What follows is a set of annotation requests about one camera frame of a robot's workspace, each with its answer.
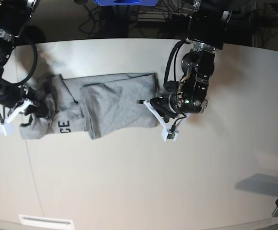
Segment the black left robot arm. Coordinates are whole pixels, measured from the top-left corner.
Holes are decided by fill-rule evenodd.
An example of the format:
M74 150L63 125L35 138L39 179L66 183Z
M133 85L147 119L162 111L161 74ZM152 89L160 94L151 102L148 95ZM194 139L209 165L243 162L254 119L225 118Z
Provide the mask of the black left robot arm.
M231 16L228 0L195 0L188 35L170 52L163 81L166 94L150 99L153 109L167 123L179 115L200 114L207 105L209 79L215 64L215 51L222 50L227 23ZM176 66L177 54L183 45L193 47L181 61L183 75L168 80L170 67Z

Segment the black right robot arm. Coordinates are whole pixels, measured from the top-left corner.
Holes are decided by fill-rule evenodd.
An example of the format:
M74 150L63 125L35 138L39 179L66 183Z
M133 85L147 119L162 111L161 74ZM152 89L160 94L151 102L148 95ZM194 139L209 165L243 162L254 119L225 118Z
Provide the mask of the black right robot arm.
M27 104L22 112L24 115L34 114L37 117L46 117L49 113L47 105L39 99L35 90L27 85L36 70L38 53L33 40L23 33L38 4L37 0L0 2L0 105L14 112ZM11 83L3 79L4 66L9 61L17 42L21 40L31 46L33 62L23 80Z

